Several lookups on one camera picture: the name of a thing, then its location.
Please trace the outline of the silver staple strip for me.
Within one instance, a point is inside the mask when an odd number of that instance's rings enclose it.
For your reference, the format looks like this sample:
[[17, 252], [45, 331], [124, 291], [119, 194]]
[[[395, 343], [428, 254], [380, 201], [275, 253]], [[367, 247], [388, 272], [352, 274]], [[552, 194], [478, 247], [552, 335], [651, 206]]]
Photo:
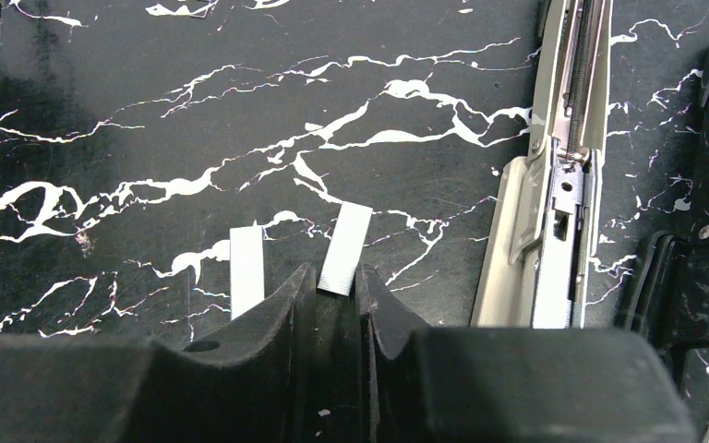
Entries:
[[318, 279], [318, 289], [348, 296], [360, 261], [373, 209], [343, 202]]
[[245, 226], [230, 230], [231, 319], [260, 304], [266, 295], [263, 230]]

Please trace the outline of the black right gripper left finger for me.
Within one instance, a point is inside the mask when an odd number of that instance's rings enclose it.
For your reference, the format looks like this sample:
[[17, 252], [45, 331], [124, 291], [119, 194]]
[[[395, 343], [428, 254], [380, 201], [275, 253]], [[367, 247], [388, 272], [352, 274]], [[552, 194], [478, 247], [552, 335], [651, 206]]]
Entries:
[[297, 442], [317, 273], [175, 349], [0, 334], [0, 442]]

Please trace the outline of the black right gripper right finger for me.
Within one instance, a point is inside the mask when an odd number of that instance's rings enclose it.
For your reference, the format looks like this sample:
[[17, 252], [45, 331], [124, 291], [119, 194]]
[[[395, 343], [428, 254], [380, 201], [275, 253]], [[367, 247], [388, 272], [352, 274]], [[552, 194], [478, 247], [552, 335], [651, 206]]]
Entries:
[[432, 327], [355, 274], [367, 442], [693, 442], [656, 352], [620, 329]]

